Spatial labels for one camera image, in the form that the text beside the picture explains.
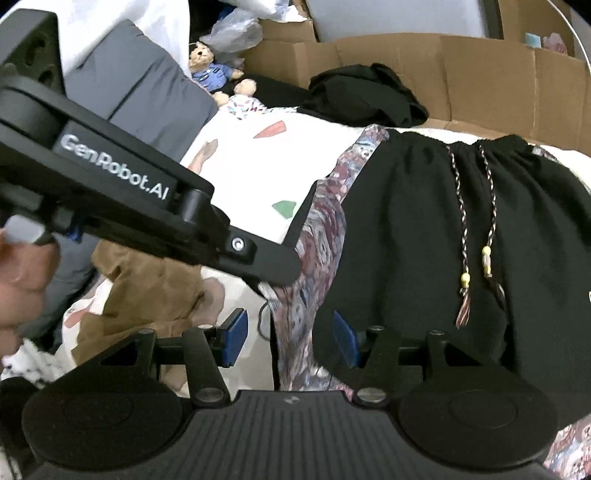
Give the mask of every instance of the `teddy bear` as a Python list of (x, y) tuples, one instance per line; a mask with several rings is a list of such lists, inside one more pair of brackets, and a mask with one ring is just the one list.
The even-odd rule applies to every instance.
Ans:
[[(244, 75), (241, 70), (214, 63), (213, 52), (201, 42), (195, 44), (195, 48), (189, 55), (189, 69), (193, 81), (210, 92), (218, 106), (225, 105), (229, 101), (229, 95), (221, 91), (226, 82), (239, 80)], [(253, 96), (255, 92), (256, 82), (251, 79), (245, 79), (234, 87), (234, 93), (237, 95)]]

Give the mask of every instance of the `gray wall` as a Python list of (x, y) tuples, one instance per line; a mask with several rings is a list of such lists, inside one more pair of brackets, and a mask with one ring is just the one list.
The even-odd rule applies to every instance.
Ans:
[(486, 37), (480, 0), (307, 0), (320, 41), (377, 33)]

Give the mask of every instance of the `drawstring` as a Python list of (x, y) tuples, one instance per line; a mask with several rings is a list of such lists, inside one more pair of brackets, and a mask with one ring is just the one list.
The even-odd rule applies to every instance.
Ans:
[[(460, 171), (457, 169), (456, 164), (456, 157), (452, 152), (451, 147), (447, 146), (447, 152), (449, 153), (451, 162), (452, 162), (452, 170), (454, 173), (455, 181), (456, 181), (456, 196), (457, 202), (460, 208), (460, 215), (462, 220), (462, 275), (460, 276), (460, 295), (462, 296), (462, 306), (460, 307), (460, 312), (457, 314), (456, 318), (456, 328), (460, 329), (465, 327), (470, 319), (470, 270), (468, 267), (468, 251), (467, 251), (467, 240), (468, 240), (468, 225), (466, 221), (466, 205), (464, 203), (464, 198), (462, 197), (462, 182), (460, 181)], [(492, 243), (495, 239), (496, 234), (496, 193), (495, 193), (495, 184), (492, 180), (492, 172), (490, 165), (488, 163), (488, 159), (486, 158), (486, 153), (482, 144), (478, 145), (478, 153), (480, 158), (484, 163), (486, 179), (488, 181), (490, 190), (491, 190), (491, 229), (488, 232), (488, 238), (486, 240), (486, 245), (482, 248), (482, 270), (484, 273), (484, 278), (487, 282), (491, 285), (497, 299), (504, 305), (505, 303), (505, 293), (502, 287), (494, 282), (492, 278), (492, 268), (491, 268), (491, 255), (492, 255)]]

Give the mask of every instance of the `metal screw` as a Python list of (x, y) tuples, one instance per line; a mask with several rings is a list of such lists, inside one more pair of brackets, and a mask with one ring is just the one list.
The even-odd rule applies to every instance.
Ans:
[(195, 398), (203, 403), (217, 403), (222, 401), (223, 397), (224, 392), (215, 387), (202, 388), (195, 394)]
[(244, 240), (242, 238), (240, 238), (239, 236), (237, 236), (236, 238), (233, 238), (232, 248), (234, 250), (236, 250), (237, 252), (241, 252), (242, 250), (244, 250)]
[(386, 392), (379, 388), (362, 388), (357, 392), (357, 396), (360, 400), (373, 404), (382, 403), (387, 397)]

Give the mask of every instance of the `human hand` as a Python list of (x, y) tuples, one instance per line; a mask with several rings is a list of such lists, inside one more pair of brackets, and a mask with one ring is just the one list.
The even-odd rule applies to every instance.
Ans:
[(16, 353), (19, 325), (41, 314), (44, 290), (58, 262), (56, 243), (9, 244), (0, 230), (0, 356)]

